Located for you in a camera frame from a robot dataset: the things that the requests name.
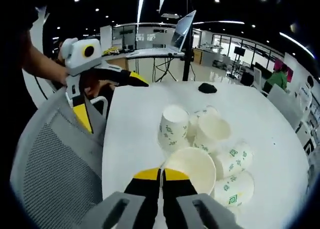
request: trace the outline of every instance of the laptop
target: laptop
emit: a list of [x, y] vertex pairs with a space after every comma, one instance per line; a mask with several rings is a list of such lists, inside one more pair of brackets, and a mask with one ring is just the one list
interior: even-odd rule
[[182, 47], [184, 46], [188, 31], [192, 25], [192, 22], [195, 18], [196, 11], [189, 13], [182, 19], [180, 19], [176, 25], [173, 37], [171, 39], [170, 45], [166, 45], [165, 48], [146, 48], [138, 49], [134, 52], [128, 54], [126, 57], [128, 59], [134, 58], [151, 58], [151, 57], [175, 57], [180, 58], [185, 55], [184, 52], [181, 52]]

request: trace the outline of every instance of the black ceiling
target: black ceiling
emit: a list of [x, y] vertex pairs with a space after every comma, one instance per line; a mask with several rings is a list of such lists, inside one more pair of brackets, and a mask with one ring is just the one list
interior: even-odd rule
[[[44, 36], [48, 38], [79, 37], [94, 34], [94, 30], [98, 32], [101, 26], [137, 21], [138, 0], [80, 0], [77, 3], [74, 0], [37, 1], [38, 4], [48, 5], [50, 16], [44, 28]], [[165, 0], [160, 14], [157, 11], [159, 1], [144, 0], [140, 22], [176, 24], [177, 19], [166, 20], [160, 14], [177, 13], [184, 16], [187, 13], [187, 0]], [[215, 3], [215, 0], [192, 0], [192, 6], [197, 10], [195, 22], [228, 20], [245, 23], [205, 23], [194, 27], [248, 38], [282, 53], [295, 53], [298, 61], [315, 77], [319, 77], [317, 62], [300, 47], [279, 35], [279, 32], [283, 32], [307, 46], [316, 57], [320, 55], [319, 44], [316, 43], [319, 37], [318, 3], [317, 0], [220, 0], [220, 3]], [[294, 32], [290, 27], [292, 24], [295, 25]]]

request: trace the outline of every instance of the upside-down paper cup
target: upside-down paper cup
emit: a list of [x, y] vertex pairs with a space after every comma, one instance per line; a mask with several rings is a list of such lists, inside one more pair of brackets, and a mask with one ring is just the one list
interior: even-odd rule
[[216, 183], [216, 167], [212, 158], [198, 148], [177, 150], [165, 161], [164, 168], [186, 174], [198, 194], [210, 195]]
[[212, 105], [207, 105], [204, 109], [195, 111], [194, 114], [192, 114], [189, 119], [189, 126], [188, 126], [188, 132], [187, 132], [188, 137], [191, 138], [196, 135], [199, 118], [207, 114], [220, 117], [219, 112]]
[[193, 146], [212, 153], [217, 143], [228, 139], [231, 128], [228, 122], [212, 114], [200, 116]]
[[244, 141], [238, 142], [228, 151], [213, 156], [217, 179], [220, 180], [248, 169], [253, 158], [251, 147]]
[[251, 200], [255, 183], [247, 171], [217, 180], [211, 193], [213, 199], [225, 207], [238, 207]]
[[161, 117], [158, 132], [160, 146], [169, 152], [189, 146], [186, 140], [189, 114], [177, 105], [167, 106]]

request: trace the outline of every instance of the laptop screen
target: laptop screen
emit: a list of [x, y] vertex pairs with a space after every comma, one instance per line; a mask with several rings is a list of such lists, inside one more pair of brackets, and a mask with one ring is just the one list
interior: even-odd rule
[[181, 49], [184, 45], [188, 31], [195, 18], [195, 14], [196, 11], [194, 10], [184, 18], [180, 19], [176, 25], [170, 46], [174, 47], [174, 49], [178, 49], [179, 52], [181, 52]]

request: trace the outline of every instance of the round table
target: round table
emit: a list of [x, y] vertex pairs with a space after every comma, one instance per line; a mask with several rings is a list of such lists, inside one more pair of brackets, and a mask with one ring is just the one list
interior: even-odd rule
[[104, 137], [103, 198], [123, 192], [134, 174], [164, 162], [157, 133], [166, 106], [177, 104], [192, 113], [212, 105], [231, 126], [226, 146], [245, 140], [254, 153], [248, 169], [254, 195], [239, 207], [237, 223], [245, 229], [285, 228], [299, 213], [308, 185], [308, 161], [297, 135], [255, 88], [214, 83], [217, 93], [204, 94], [198, 91], [200, 84], [162, 82], [115, 90]]

